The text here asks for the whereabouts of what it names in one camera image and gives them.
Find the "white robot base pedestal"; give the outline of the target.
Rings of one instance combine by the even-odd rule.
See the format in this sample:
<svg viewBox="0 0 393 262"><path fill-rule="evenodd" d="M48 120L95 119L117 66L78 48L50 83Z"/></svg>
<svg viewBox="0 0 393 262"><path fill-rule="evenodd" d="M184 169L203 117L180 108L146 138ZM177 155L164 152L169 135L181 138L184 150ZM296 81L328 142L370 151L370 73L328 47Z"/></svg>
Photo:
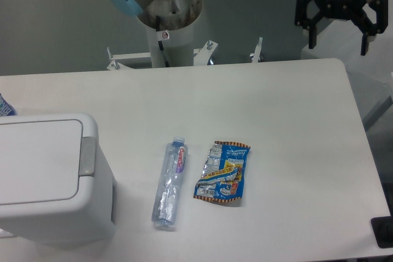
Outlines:
<svg viewBox="0 0 393 262"><path fill-rule="evenodd" d="M194 26L161 30L144 25L153 68L193 66Z"/></svg>

